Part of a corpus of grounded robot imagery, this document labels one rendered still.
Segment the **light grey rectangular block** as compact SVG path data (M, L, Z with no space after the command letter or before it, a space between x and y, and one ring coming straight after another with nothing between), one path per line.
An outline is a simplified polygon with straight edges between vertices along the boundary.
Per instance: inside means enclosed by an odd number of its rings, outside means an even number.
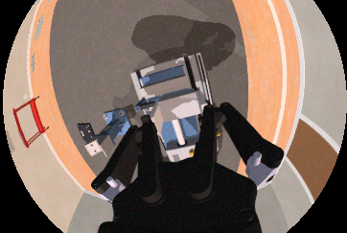
M164 122L200 114L197 93L193 88L161 96L158 105Z

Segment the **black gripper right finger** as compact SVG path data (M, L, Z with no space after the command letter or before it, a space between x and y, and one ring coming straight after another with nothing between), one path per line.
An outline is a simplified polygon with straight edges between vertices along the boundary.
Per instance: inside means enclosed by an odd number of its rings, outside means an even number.
M185 180L188 195L193 199L203 199L211 193L214 161L217 162L217 123L222 123L230 136L246 166L247 177L255 182L257 190L272 180L284 151L263 138L231 104L222 103L220 107L214 107L208 100L205 101L199 90L196 93L202 120L191 168Z

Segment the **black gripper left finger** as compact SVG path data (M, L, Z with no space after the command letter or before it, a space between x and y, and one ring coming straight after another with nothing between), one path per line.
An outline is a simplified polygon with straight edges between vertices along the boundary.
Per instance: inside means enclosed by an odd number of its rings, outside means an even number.
M127 130L105 168L91 183L91 187L110 203L130 184L137 162L136 194L148 203L162 197L157 163L164 162L158 138L164 119L158 101L150 114L140 119L143 126L134 125Z

